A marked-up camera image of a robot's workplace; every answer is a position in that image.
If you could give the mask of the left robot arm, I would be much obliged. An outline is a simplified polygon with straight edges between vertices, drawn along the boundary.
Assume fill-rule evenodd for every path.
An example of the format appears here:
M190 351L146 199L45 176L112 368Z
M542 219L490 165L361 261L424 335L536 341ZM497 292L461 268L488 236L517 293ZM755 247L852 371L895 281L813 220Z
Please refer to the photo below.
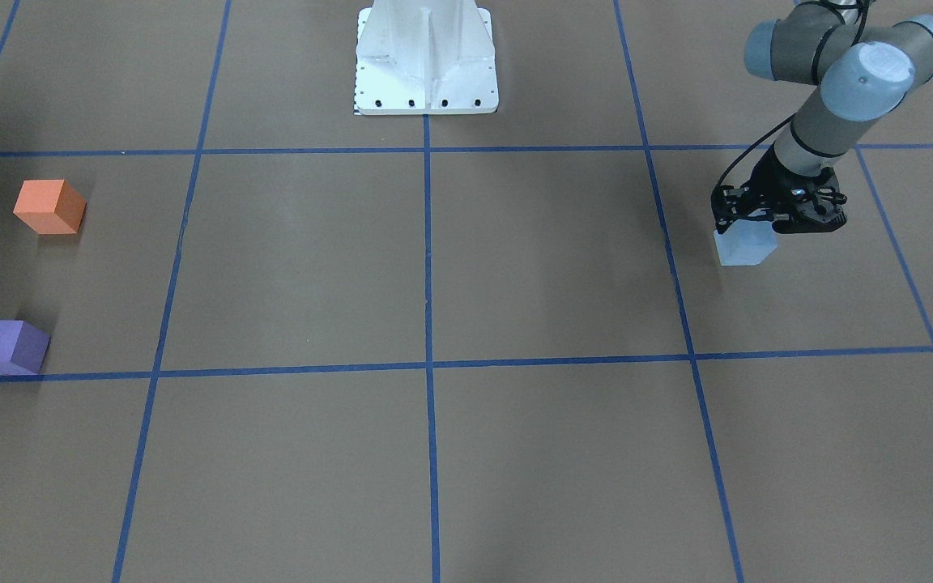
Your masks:
M846 224L847 198L834 163L933 79L933 15L869 27L869 6L803 1L749 33L749 74L813 92L771 130L773 144L744 184L715 185L710 206L718 235L741 222L767 223L778 235L835 232Z

